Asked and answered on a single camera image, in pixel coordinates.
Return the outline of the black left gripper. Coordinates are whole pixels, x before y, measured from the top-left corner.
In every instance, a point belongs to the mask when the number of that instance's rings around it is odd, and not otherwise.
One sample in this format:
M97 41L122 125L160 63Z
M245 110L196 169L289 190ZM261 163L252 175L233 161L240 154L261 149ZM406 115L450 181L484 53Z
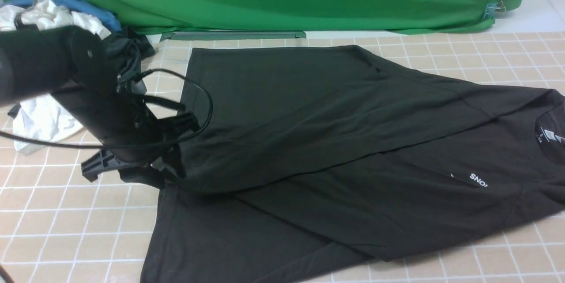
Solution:
M192 112L156 118L145 98L117 98L82 108L81 123L102 144L81 164L82 175L88 181L116 171L123 182L156 189L180 178L178 139L200 130Z

